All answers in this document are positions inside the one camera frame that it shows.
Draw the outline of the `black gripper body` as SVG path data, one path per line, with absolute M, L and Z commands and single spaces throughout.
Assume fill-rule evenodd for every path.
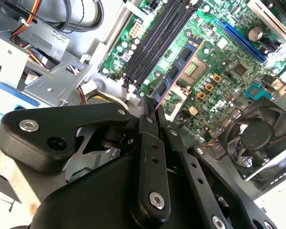
M 187 181 L 168 174 L 164 159 L 121 157 L 50 194 L 33 229 L 210 229 Z

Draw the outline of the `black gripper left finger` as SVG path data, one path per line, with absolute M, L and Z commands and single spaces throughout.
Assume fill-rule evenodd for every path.
M 50 194 L 115 159 L 153 156 L 166 164 L 152 100 L 138 111 L 99 103 L 9 112 L 0 123 L 0 177 L 33 219 Z

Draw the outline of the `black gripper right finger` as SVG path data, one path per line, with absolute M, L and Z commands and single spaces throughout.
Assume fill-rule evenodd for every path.
M 168 126 L 164 109 L 157 109 L 160 137 L 164 141 L 166 166 L 176 168 L 177 190 L 190 223 L 198 217 L 199 229 L 274 229 L 274 222 L 197 146 L 186 148 L 180 134 Z

